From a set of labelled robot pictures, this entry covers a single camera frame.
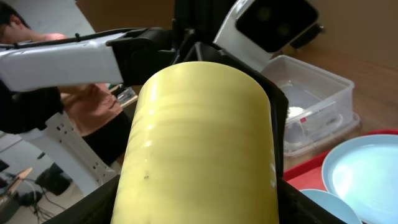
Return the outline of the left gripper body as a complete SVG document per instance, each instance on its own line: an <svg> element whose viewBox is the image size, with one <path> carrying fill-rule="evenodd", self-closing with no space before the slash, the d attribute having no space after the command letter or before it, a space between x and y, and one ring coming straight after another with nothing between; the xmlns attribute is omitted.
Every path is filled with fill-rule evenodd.
<svg viewBox="0 0 398 224"><path fill-rule="evenodd" d="M246 73L260 84L271 104L276 174L284 173L284 129L288 100L262 71L271 54L236 28L236 22L255 5L255 1L176 1L173 28L179 34L191 31L180 46L174 62L215 62Z"/></svg>

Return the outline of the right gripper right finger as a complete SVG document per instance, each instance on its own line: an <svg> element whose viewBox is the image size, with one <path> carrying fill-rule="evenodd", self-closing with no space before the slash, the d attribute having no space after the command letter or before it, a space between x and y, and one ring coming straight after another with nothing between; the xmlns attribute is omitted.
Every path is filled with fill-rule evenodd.
<svg viewBox="0 0 398 224"><path fill-rule="evenodd" d="M344 224L282 179L277 179L277 198L281 224Z"/></svg>

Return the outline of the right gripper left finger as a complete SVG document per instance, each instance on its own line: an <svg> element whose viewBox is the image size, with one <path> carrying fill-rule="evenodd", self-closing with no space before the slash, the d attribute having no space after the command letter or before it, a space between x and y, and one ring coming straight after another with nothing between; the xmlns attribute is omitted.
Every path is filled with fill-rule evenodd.
<svg viewBox="0 0 398 224"><path fill-rule="evenodd" d="M44 224L110 224L120 175Z"/></svg>

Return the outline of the light blue bowl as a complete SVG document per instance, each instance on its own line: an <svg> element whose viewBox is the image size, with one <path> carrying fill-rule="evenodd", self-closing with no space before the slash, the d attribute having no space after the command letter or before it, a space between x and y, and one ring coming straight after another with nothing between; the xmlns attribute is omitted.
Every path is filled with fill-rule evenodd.
<svg viewBox="0 0 398 224"><path fill-rule="evenodd" d="M339 197L318 189L301 190L306 197L347 224L362 224L354 210Z"/></svg>

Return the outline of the white tissue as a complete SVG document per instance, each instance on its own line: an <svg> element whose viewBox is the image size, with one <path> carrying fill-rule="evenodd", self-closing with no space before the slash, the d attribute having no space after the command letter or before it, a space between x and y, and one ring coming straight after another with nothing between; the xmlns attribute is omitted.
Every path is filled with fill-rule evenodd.
<svg viewBox="0 0 398 224"><path fill-rule="evenodd" d="M305 109L298 106L290 106L288 108L287 119L301 116L305 112Z"/></svg>

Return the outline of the yellow cup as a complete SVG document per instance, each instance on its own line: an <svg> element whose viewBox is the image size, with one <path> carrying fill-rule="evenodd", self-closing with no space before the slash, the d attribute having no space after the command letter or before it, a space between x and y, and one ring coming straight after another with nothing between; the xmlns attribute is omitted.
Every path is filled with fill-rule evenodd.
<svg viewBox="0 0 398 224"><path fill-rule="evenodd" d="M278 223L269 99L219 63L169 66L144 84L113 223Z"/></svg>

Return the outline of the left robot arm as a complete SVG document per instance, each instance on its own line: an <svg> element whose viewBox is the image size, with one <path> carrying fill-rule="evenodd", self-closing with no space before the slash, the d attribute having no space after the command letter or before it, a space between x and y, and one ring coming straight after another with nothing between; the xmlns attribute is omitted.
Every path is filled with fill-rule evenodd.
<svg viewBox="0 0 398 224"><path fill-rule="evenodd" d="M262 192L283 176L288 101L261 74L269 54L235 22L238 1L213 43L195 31L114 29L1 47L1 130L41 149L84 195L116 181L121 192L217 189ZM60 86L142 85L120 175L68 119Z"/></svg>

